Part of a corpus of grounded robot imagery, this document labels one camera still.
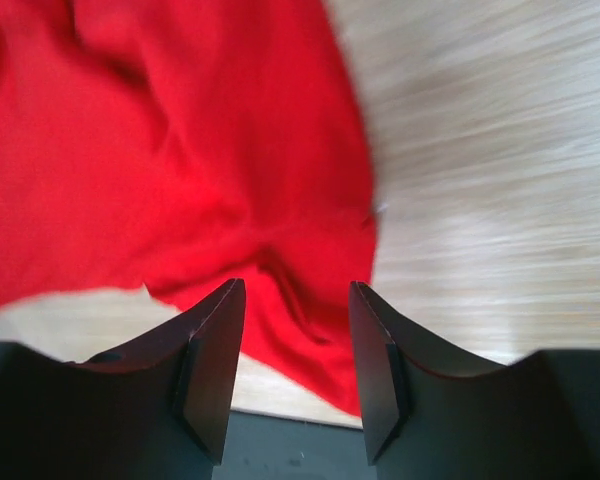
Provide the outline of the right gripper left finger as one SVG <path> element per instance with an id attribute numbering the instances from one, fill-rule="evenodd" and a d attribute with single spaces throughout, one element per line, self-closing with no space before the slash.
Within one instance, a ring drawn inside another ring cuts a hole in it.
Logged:
<path id="1" fill-rule="evenodd" d="M 0 341 L 0 466 L 215 466 L 223 457 L 246 288 L 83 363 Z"/>

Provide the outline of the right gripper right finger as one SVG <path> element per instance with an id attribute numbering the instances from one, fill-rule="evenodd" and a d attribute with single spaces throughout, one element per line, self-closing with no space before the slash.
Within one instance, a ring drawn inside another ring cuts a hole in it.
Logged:
<path id="1" fill-rule="evenodd" d="M 543 349 L 502 365 L 349 288 L 372 462 L 600 462 L 600 350 Z"/>

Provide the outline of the red t shirt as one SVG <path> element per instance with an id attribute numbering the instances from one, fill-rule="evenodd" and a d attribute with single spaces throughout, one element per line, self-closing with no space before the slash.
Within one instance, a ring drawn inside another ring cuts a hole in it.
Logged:
<path id="1" fill-rule="evenodd" d="M 243 351 L 360 411 L 370 151 L 320 1 L 0 1 L 0 307 L 247 290 Z"/>

